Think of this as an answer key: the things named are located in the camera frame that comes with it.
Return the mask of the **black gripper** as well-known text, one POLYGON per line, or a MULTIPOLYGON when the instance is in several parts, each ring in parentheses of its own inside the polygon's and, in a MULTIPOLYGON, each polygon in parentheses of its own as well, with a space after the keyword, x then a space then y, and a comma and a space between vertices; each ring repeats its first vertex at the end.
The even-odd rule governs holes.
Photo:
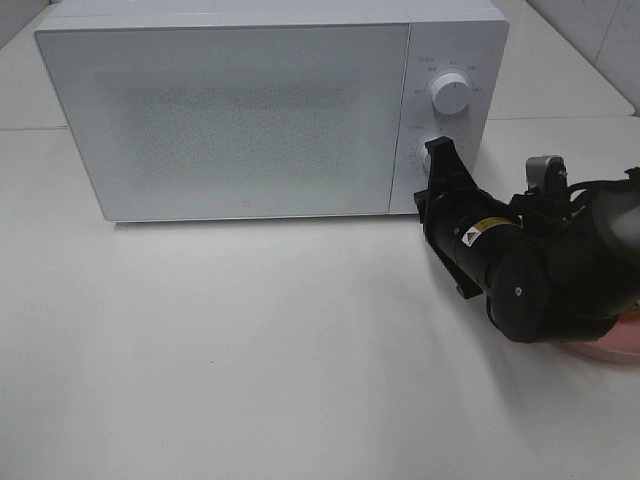
POLYGON ((478 188, 454 141, 425 144, 430 159, 428 190, 414 194, 424 236, 456 283, 471 299, 491 289, 491 277, 521 222, 506 204, 478 188))

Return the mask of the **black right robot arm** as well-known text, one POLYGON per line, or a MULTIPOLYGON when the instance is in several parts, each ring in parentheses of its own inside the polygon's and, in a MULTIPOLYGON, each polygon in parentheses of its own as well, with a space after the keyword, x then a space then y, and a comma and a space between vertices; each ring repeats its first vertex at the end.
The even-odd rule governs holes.
POLYGON ((639 299, 639 181, 530 190, 504 203, 461 177, 414 195, 459 294, 520 343, 593 341, 639 299))

